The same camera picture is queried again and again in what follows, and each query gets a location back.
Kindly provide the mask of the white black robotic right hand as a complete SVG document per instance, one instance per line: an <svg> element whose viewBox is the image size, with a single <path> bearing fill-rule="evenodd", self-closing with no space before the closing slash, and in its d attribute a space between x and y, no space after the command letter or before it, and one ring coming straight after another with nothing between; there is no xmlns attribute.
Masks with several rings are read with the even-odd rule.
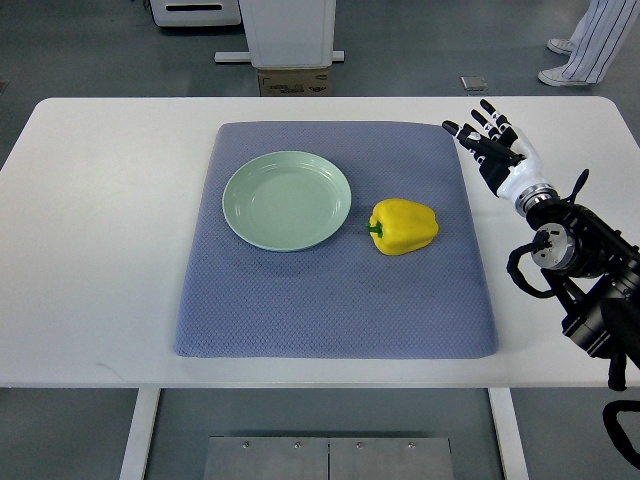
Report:
<svg viewBox="0 0 640 480"><path fill-rule="evenodd" d="M509 201L525 216L537 203L556 199L555 188L542 176L542 161L524 133L489 101L472 110L475 125L451 120L442 127L466 149L494 196Z"/></svg>

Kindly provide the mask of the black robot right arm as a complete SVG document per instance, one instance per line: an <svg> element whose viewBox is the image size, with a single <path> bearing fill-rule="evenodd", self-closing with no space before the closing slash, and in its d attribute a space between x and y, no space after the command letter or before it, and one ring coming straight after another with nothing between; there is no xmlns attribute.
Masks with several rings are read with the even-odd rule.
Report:
<svg viewBox="0 0 640 480"><path fill-rule="evenodd" d="M545 296L566 312L562 333L593 358L608 359L608 386L626 389L628 362L639 363L639 248L610 227L572 193L532 206L527 222L536 230L532 254L549 285Z"/></svg>

